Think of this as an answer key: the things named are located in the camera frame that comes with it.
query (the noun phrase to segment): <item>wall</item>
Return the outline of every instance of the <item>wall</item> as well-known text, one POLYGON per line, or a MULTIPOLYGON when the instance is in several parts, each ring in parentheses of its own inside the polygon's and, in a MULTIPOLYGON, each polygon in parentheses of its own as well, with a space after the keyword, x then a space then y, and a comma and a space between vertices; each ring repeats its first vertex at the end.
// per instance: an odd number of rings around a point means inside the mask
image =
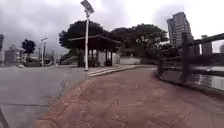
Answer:
POLYGON ((134 57, 121 57, 120 64, 140 64, 140 59, 134 57))

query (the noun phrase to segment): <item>gazebo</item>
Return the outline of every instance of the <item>gazebo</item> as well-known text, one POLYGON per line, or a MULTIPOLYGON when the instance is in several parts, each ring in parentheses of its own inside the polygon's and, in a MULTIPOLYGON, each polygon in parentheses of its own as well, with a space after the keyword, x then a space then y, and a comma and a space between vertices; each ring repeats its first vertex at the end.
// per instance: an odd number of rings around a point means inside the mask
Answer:
MULTIPOLYGON (((85 37, 69 39, 72 46, 77 48, 79 51, 78 66, 84 66, 84 55, 81 51, 85 50, 85 37)), ((102 35, 89 36, 88 37, 88 54, 89 54, 89 66, 95 67, 99 66, 99 51, 105 52, 105 62, 104 66, 113 65, 113 52, 116 52, 121 45, 121 42, 112 40, 110 38, 104 37, 102 35)))

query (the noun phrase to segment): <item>pavilion roof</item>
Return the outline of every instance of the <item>pavilion roof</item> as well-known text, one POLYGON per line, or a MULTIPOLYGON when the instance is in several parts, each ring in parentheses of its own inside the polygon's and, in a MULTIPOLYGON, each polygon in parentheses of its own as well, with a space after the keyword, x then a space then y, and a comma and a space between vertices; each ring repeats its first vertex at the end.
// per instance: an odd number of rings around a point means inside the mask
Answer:
MULTIPOLYGON (((88 48, 98 50, 113 50, 116 51, 117 47, 121 45, 120 41, 116 41, 102 35, 89 36, 88 48)), ((85 37, 69 39, 74 46, 79 49, 85 49, 85 37)))

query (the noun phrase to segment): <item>building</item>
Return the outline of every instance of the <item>building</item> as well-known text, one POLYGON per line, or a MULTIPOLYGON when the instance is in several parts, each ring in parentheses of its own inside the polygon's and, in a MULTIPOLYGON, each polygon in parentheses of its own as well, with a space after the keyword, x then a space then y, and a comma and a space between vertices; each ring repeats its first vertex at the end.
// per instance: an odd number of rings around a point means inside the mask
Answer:
POLYGON ((224 44, 220 46, 220 53, 224 53, 224 44))
POLYGON ((15 45, 9 47, 9 50, 4 52, 4 60, 6 63, 18 63, 21 61, 22 51, 18 50, 15 45))
POLYGON ((186 32, 188 38, 193 40, 191 34, 190 24, 186 18, 184 12, 179 12, 173 15, 172 19, 167 20, 170 44, 173 47, 178 47, 182 45, 182 33, 186 32))
MULTIPOLYGON (((202 39, 207 38, 207 37, 208 37, 207 35, 201 36, 202 39)), ((202 49, 202 55, 212 54, 212 42, 202 44, 201 49, 202 49)))

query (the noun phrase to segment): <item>paved path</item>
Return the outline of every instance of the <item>paved path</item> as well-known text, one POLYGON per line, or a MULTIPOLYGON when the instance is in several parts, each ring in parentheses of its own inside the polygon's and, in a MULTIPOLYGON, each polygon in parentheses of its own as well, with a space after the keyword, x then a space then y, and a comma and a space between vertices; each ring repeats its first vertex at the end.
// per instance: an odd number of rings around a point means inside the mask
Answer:
POLYGON ((1 68, 0 108, 9 127, 27 128, 62 92, 84 78, 83 68, 1 68))
POLYGON ((224 102, 142 68, 86 80, 33 122, 36 128, 223 128, 224 102))

